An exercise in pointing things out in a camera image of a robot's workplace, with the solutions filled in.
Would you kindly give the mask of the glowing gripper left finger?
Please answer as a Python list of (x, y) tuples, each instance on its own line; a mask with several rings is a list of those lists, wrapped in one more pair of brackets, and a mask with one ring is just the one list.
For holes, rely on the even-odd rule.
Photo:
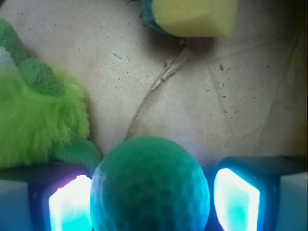
[(0, 173), (2, 231), (90, 231), (91, 175), (81, 164), (53, 162)]

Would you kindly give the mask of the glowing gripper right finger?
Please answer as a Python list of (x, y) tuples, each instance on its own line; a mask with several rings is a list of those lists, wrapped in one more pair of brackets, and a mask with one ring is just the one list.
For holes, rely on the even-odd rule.
[(220, 231), (306, 231), (304, 156), (225, 157), (213, 182)]

